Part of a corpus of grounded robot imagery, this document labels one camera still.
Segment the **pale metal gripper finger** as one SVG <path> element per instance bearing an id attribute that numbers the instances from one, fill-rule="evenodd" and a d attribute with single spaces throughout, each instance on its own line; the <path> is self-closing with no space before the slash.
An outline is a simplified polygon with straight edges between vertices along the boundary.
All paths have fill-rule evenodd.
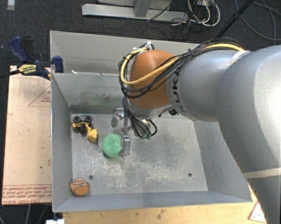
<path id="1" fill-rule="evenodd" d="M 121 151 L 119 152 L 120 157 L 129 155 L 131 152 L 131 138 L 128 134 L 121 135 Z"/>

